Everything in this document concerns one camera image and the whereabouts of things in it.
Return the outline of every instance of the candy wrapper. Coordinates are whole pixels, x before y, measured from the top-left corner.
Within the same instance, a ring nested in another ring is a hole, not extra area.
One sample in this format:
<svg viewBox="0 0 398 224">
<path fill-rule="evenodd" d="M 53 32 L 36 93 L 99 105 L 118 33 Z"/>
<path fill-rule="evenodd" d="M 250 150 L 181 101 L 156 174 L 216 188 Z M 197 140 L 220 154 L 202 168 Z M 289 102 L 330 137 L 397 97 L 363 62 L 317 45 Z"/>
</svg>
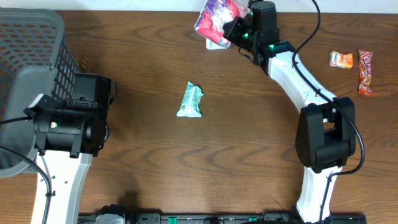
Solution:
<svg viewBox="0 0 398 224">
<path fill-rule="evenodd" d="M 330 52 L 329 65 L 338 68 L 352 68 L 353 54 L 341 54 L 336 51 Z"/>
<path fill-rule="evenodd" d="M 200 98 L 203 96 L 199 86 L 195 86 L 192 82 L 188 82 L 184 97 L 182 98 L 180 110 L 177 116 L 186 116 L 189 118 L 200 118 L 199 109 Z"/>
<path fill-rule="evenodd" d="M 228 48 L 231 42 L 223 37 L 223 25 L 247 13 L 248 9 L 235 0 L 207 0 L 194 28 L 207 39 Z"/>
<path fill-rule="evenodd" d="M 358 50 L 358 53 L 359 67 L 361 69 L 358 93 L 366 96 L 374 96 L 371 78 L 371 59 L 373 53 L 365 50 Z"/>
</svg>

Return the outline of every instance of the wooden surface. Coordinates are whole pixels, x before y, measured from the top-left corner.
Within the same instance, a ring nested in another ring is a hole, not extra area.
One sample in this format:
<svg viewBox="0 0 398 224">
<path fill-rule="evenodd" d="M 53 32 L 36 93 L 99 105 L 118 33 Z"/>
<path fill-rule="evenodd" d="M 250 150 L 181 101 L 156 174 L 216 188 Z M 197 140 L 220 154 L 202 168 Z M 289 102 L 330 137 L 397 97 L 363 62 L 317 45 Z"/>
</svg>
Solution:
<svg viewBox="0 0 398 224">
<path fill-rule="evenodd" d="M 165 213 L 290 210 L 303 166 L 294 148 L 299 115 L 276 82 L 236 47 L 209 51 L 194 30 L 198 13 L 60 12 L 80 66 L 117 81 L 111 136 L 87 175 L 80 211 L 118 203 Z M 279 14 L 281 39 L 297 47 L 315 14 Z M 367 149 L 357 174 L 339 177 L 333 212 L 396 223 L 398 211 L 398 15 L 325 14 L 300 52 L 309 71 L 349 96 Z M 376 97 L 357 94 L 357 49 L 373 51 Z M 331 50 L 354 53 L 351 70 L 331 68 Z M 203 117 L 177 118 L 188 81 L 205 95 Z M 357 153 L 344 170 L 357 165 Z M 1 223 L 30 223 L 35 176 L 1 180 Z"/>
</svg>

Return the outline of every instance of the gray plastic basket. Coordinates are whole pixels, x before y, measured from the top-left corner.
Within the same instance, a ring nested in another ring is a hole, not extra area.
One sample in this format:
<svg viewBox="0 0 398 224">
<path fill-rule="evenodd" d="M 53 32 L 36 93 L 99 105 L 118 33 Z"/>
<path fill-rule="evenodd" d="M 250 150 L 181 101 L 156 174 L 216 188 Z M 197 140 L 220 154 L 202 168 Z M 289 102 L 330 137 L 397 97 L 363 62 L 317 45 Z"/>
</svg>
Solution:
<svg viewBox="0 0 398 224">
<path fill-rule="evenodd" d="M 79 72 L 64 39 L 64 23 L 45 9 L 0 9 L 0 119 L 25 116 L 23 110 L 44 93 L 70 98 Z M 0 146 L 36 157 L 33 124 L 1 126 Z M 25 170 L 27 164 L 0 152 L 0 177 Z"/>
</svg>

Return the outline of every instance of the white wall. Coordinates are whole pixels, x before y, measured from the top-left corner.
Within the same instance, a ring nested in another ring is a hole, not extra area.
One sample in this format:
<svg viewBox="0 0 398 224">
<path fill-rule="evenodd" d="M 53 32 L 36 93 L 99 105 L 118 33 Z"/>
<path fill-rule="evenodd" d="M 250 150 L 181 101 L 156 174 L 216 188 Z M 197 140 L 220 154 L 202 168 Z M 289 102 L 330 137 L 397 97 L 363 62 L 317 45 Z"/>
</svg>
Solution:
<svg viewBox="0 0 398 224">
<path fill-rule="evenodd" d="M 315 12 L 311 0 L 273 0 L 279 12 Z M 0 0 L 0 7 L 64 10 L 200 11 L 205 0 Z M 318 0 L 321 12 L 398 13 L 398 0 Z"/>
</svg>

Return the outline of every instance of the light blue candy packet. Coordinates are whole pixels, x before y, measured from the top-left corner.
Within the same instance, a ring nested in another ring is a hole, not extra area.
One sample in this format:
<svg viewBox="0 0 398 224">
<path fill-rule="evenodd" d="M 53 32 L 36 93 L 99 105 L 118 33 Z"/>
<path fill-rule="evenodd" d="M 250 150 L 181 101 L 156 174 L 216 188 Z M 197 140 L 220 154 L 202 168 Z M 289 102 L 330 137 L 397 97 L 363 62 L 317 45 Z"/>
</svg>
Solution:
<svg viewBox="0 0 398 224">
<path fill-rule="evenodd" d="M 192 82 L 188 82 L 184 97 L 182 98 L 180 110 L 177 112 L 178 117 L 200 118 L 199 109 L 200 98 L 203 96 L 199 86 L 195 86 Z"/>
</svg>

